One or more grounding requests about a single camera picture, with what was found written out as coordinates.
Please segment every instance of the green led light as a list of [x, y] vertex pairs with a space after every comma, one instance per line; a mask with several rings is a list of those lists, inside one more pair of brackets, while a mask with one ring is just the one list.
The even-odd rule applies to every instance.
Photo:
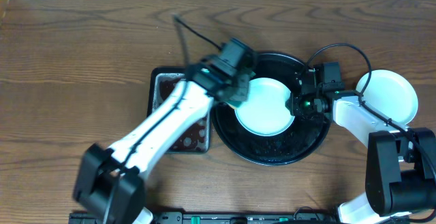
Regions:
[[200, 217], [191, 217], [191, 224], [200, 224]]

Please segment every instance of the white plate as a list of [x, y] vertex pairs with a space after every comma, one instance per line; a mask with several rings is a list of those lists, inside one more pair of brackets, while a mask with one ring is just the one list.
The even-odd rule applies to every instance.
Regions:
[[[362, 90], [367, 79], [368, 74], [365, 74], [359, 80], [357, 91]], [[409, 123], [418, 111], [418, 97], [414, 88], [393, 71], [373, 71], [363, 95], [365, 101], [399, 123]]]
[[272, 78], [256, 78], [249, 83], [246, 102], [235, 110], [239, 123], [251, 133], [261, 136], [277, 135], [294, 121], [285, 107], [291, 91]]

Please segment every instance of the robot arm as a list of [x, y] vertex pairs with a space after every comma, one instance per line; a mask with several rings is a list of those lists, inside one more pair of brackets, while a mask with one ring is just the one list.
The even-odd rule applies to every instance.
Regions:
[[104, 150], [92, 145], [84, 154], [73, 198], [104, 224], [149, 224], [143, 208], [144, 182], [176, 139], [206, 116], [213, 103], [246, 100], [256, 53], [231, 39], [208, 63], [189, 65], [186, 81], [142, 124]]
[[[339, 206], [341, 222], [378, 223], [436, 206], [436, 185], [428, 164], [436, 164], [436, 137], [431, 130], [410, 129], [371, 105], [362, 105], [359, 93], [344, 91], [337, 63], [315, 66], [302, 79], [313, 81], [303, 83], [302, 94], [293, 97], [292, 104], [288, 101], [291, 112], [324, 113], [368, 148], [365, 193]], [[401, 171], [399, 161], [414, 163], [414, 169]]]
[[[164, 117], [176, 105], [183, 95], [178, 108]], [[192, 81], [180, 81], [174, 91], [162, 105], [152, 113], [136, 129], [130, 132], [123, 139], [110, 145], [114, 152], [112, 158], [118, 162], [124, 162], [132, 146], [138, 141], [141, 145], [137, 147], [128, 162], [127, 168], [137, 167], [143, 179], [147, 179], [150, 171], [164, 153], [173, 145], [196, 121], [206, 116], [212, 108], [213, 97], [207, 95], [207, 90]], [[157, 126], [146, 137], [144, 134], [152, 127]]]

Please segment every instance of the wire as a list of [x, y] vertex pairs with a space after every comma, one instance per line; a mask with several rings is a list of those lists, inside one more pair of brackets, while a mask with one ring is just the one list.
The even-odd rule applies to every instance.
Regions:
[[[435, 181], [436, 184], [436, 170], [435, 170], [435, 166], [431, 163], [430, 157], [429, 155], [424, 151], [424, 149], [421, 147], [421, 145], [419, 145], [415, 138], [411, 135], [413, 133], [413, 130], [408, 129], [408, 131], [410, 131], [411, 133], [408, 133], [406, 130], [404, 130], [403, 128], [399, 127], [398, 125], [396, 125], [395, 123], [392, 122], [391, 118], [385, 118], [384, 116], [382, 116], [381, 114], [377, 113], [376, 111], [372, 110], [370, 107], [368, 107], [365, 104], [365, 101], [362, 100], [363, 97], [363, 93], [365, 92], [365, 90], [368, 87], [369, 81], [371, 80], [371, 72], [373, 71], [371, 68], [371, 63], [368, 60], [368, 57], [366, 56], [365, 53], [363, 53], [363, 51], [361, 51], [361, 49], [355, 47], [352, 44], [346, 44], [346, 43], [338, 43], [338, 44], [331, 44], [328, 46], [325, 46], [321, 49], [319, 49], [317, 52], [315, 52], [315, 54], [312, 55], [311, 58], [309, 58], [309, 60], [305, 63], [305, 67], [303, 67], [303, 70], [300, 72], [300, 75], [308, 70], [309, 68], [309, 64], [312, 62], [312, 60], [321, 52], [327, 50], [328, 48], [332, 48], [332, 47], [337, 47], [337, 46], [346, 46], [346, 47], [350, 47], [354, 50], [356, 50], [357, 52], [359, 52], [362, 57], [365, 59], [367, 65], [368, 65], [368, 79], [365, 82], [365, 85], [363, 86], [359, 96], [358, 96], [358, 100], [360, 105], [365, 108], [368, 112], [370, 112], [371, 114], [373, 114], [374, 116], [376, 116], [377, 118], [379, 118], [380, 120], [382, 120], [383, 122], [385, 122], [386, 125], [390, 125], [395, 129], [398, 129], [413, 145], [416, 149], [418, 149], [419, 153], [421, 154], [421, 156], [424, 158], [424, 160], [426, 161], [427, 165], [430, 167], [430, 171], [431, 174], [433, 175], [433, 180]], [[435, 217], [436, 217], [436, 208], [433, 209], [434, 211], [426, 218], [423, 219], [410, 219], [407, 217], [393, 217], [394, 220], [398, 220], [398, 221], [409, 221], [411, 223], [426, 223], [429, 221], [432, 221]]]
[[192, 29], [190, 26], [188, 26], [186, 23], [183, 22], [183, 20], [180, 18], [180, 16], [174, 15], [174, 21], [179, 23], [180, 25], [184, 26], [186, 29], [190, 30], [193, 34], [197, 35], [198, 37], [200, 37], [201, 39], [203, 39], [204, 41], [212, 44], [214, 47], [216, 47], [216, 49], [218, 49], [219, 51], [222, 50], [221, 46], [219, 46], [217, 43], [215, 43], [214, 41], [210, 40], [207, 37], [204, 37], [203, 35], [201, 35], [200, 33], [198, 33], [196, 30]]
[[[185, 65], [188, 66], [189, 63], [191, 62], [189, 60], [189, 53], [188, 53], [188, 47], [186, 45], [186, 41], [185, 41], [185, 36], [183, 35], [183, 31], [181, 29], [181, 25], [188, 28], [190, 31], [196, 33], [193, 29], [191, 29], [191, 27], [187, 26], [179, 16], [177, 15], [173, 15], [173, 19], [174, 19], [174, 26], [176, 27], [177, 33], [178, 33], [178, 38], [179, 41], [181, 43], [181, 47], [182, 47], [182, 52], [183, 52], [183, 61], [185, 62]], [[183, 87], [181, 96], [179, 97], [179, 99], [176, 101], [176, 103], [173, 105], [173, 107], [166, 112], [153, 126], [150, 127], [150, 129], [144, 133], [144, 135], [142, 135], [136, 142], [135, 144], [133, 144], [133, 146], [130, 148], [129, 153], [127, 154], [126, 158], [124, 159], [124, 162], [122, 162], [121, 164], [121, 171], [119, 173], [119, 175], [121, 175], [126, 169], [125, 169], [125, 165], [127, 164], [127, 162], [129, 161], [130, 157], [136, 153], [136, 149], [139, 147], [139, 145], [141, 145], [143, 139], [145, 139], [146, 136], [148, 136], [158, 125], [160, 125], [160, 123], [162, 123], [162, 121], [164, 121], [166, 118], [168, 118], [168, 116], [176, 109], [178, 109], [178, 105], [180, 104], [180, 102], [182, 102], [183, 97], [185, 96], [187, 87], [188, 87], [188, 80], [186, 80], [186, 83]]]
[[320, 219], [320, 217], [318, 216], [318, 214], [317, 214], [317, 213], [312, 209], [312, 207], [309, 207], [309, 206], [302, 206], [302, 207], [299, 207], [298, 210], [294, 213], [294, 220], [297, 219], [297, 214], [298, 214], [298, 213], [300, 212], [300, 210], [303, 209], [303, 208], [311, 209], [312, 212], [315, 214], [316, 218], [318, 219], [318, 221], [321, 221], [321, 219]]

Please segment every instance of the black bowl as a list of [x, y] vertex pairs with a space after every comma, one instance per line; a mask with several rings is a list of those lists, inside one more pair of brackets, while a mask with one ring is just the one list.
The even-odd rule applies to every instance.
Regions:
[[[297, 73], [304, 63], [280, 52], [261, 52], [252, 78], [273, 78], [286, 85], [294, 95], [301, 87]], [[297, 116], [284, 132], [260, 136], [247, 131], [238, 121], [235, 111], [219, 104], [211, 111], [219, 137], [237, 155], [262, 165], [284, 165], [297, 162], [311, 154], [324, 140], [330, 121], [323, 114]]]

